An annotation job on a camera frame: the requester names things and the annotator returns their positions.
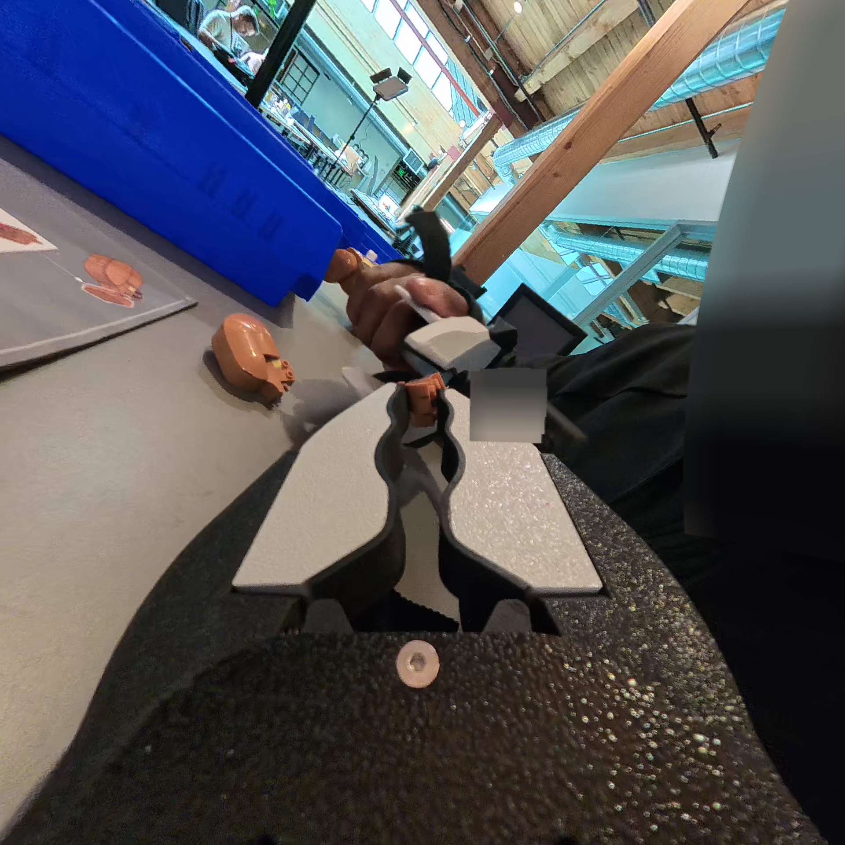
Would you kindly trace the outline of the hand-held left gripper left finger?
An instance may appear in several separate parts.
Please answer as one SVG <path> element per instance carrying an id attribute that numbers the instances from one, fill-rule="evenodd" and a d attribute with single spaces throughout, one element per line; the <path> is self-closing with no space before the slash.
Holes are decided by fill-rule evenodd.
<path id="1" fill-rule="evenodd" d="M 240 592 L 384 595 L 404 570 L 405 389 L 381 387 L 298 451 L 234 576 Z"/>

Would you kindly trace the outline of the grey instruction booklet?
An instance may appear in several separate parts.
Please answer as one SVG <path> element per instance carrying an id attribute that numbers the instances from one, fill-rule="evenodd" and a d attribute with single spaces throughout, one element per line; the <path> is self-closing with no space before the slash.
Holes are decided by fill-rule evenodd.
<path id="1" fill-rule="evenodd" d="M 196 305 L 120 212 L 14 144 L 1 160 L 1 367 L 11 372 Z"/>

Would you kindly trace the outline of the grey desk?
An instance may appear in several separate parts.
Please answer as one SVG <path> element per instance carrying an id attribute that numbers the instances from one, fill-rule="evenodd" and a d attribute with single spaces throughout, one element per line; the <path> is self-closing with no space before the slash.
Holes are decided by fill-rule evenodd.
<path id="1" fill-rule="evenodd" d="M 272 308 L 45 162 L 2 140 L 2 207 L 56 202 L 74 240 L 137 265 L 195 305 L 2 376 L 2 827 L 77 733 L 109 659 L 176 555 L 354 394 L 343 366 L 378 361 L 346 294 Z M 249 312 L 297 383 L 269 408 L 220 380 L 210 339 Z"/>

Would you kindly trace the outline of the person's right forearm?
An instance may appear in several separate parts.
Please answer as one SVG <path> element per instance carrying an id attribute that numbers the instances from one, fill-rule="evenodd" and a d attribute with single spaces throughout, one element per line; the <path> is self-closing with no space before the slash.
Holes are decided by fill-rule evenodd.
<path id="1" fill-rule="evenodd" d="M 683 457 L 696 328 L 649 324 L 547 367 L 551 399 L 585 435 L 571 467 L 647 474 Z"/>

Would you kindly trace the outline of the small brown brick plate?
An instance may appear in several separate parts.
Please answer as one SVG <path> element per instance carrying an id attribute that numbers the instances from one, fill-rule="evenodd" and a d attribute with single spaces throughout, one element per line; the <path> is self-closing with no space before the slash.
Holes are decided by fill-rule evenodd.
<path id="1" fill-rule="evenodd" d="M 438 419 L 438 393 L 445 389 L 442 375 L 434 373 L 401 384 L 407 394 L 411 425 L 415 428 L 434 427 Z"/>

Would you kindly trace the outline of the round brown brick assembly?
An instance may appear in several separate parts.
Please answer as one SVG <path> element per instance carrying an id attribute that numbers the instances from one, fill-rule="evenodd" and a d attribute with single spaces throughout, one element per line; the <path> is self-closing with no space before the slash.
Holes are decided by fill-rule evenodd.
<path id="1" fill-rule="evenodd" d="M 278 402 L 296 381 L 265 325 L 246 313 L 228 315 L 213 335 L 212 352 L 230 386 Z"/>

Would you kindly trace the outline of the black monitor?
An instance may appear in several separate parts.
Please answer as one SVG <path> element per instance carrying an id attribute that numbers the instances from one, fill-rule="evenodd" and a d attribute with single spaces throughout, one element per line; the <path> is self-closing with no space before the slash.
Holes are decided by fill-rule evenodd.
<path id="1" fill-rule="evenodd" d="M 566 356 L 587 336 L 525 283 L 516 288 L 495 316 L 516 329 L 514 354 L 523 361 Z"/>

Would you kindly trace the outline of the black tripod lamp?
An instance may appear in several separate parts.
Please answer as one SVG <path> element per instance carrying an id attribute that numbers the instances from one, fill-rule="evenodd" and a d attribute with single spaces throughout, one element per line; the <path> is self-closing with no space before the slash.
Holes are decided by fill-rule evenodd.
<path id="1" fill-rule="evenodd" d="M 407 93 L 409 90 L 409 83 L 411 81 L 411 74 L 403 68 L 398 68 L 395 73 L 393 73 L 389 68 L 386 68 L 372 74 L 369 79 L 373 84 L 374 98 L 367 106 L 366 111 L 355 126 L 350 137 L 336 153 L 336 158 L 338 160 L 345 154 L 345 150 L 354 141 L 358 130 L 363 126 L 370 112 L 374 110 L 375 106 L 380 101 L 388 102 L 395 100 Z"/>

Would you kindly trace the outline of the wooden beam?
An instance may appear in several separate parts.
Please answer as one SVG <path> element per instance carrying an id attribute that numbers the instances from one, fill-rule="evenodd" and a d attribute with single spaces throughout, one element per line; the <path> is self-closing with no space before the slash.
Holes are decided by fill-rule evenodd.
<path id="1" fill-rule="evenodd" d="M 678 1 L 456 253 L 484 284 L 746 5 Z"/>

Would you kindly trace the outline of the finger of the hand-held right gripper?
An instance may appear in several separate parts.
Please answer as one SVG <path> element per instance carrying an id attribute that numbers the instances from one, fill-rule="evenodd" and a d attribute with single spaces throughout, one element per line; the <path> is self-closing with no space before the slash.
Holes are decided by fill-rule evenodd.
<path id="1" fill-rule="evenodd" d="M 473 318 L 428 323 L 403 343 L 403 359 L 422 375 L 483 370 L 499 355 L 487 326 Z"/>

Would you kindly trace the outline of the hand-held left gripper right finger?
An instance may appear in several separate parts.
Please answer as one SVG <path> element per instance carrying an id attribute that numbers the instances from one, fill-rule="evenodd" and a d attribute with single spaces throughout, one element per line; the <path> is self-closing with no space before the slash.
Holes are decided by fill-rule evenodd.
<path id="1" fill-rule="evenodd" d="M 592 596 L 603 583 L 541 452 L 470 439 L 470 400 L 440 393 L 440 576 L 458 597 Z"/>

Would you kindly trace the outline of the brown and tan brick assembly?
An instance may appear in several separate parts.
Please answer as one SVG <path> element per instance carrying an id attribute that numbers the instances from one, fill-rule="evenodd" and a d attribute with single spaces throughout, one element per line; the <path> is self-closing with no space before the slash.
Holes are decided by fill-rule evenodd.
<path id="1" fill-rule="evenodd" d="M 323 280 L 326 283 L 343 286 L 358 278 L 362 271 L 374 267 L 375 262 L 355 248 L 339 248 L 335 250 Z"/>

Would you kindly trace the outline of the row of blue plastic bins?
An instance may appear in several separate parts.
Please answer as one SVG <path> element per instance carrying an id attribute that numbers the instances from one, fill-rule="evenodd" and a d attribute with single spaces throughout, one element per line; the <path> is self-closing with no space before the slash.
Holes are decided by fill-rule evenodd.
<path id="1" fill-rule="evenodd" d="M 398 259 L 144 2 L 2 2 L 2 135 L 271 306 Z"/>

